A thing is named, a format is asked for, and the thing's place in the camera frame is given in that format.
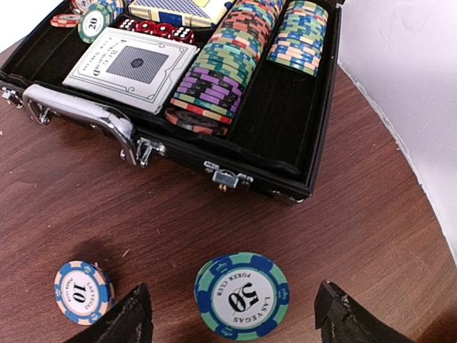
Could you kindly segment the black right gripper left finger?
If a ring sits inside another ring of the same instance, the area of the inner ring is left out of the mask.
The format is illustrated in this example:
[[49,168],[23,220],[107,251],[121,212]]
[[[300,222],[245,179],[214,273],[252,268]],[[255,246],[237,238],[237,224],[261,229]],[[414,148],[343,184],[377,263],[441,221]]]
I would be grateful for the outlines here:
[[152,316],[149,289],[146,283],[141,283],[95,324],[67,342],[151,343],[154,332]]

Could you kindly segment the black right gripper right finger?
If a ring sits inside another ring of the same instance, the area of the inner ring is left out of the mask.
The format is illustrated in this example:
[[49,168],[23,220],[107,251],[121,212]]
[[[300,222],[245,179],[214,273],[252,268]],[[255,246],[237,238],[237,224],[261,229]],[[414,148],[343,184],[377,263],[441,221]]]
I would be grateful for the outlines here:
[[372,315],[337,284],[321,283],[314,301],[323,343],[409,343],[412,340]]

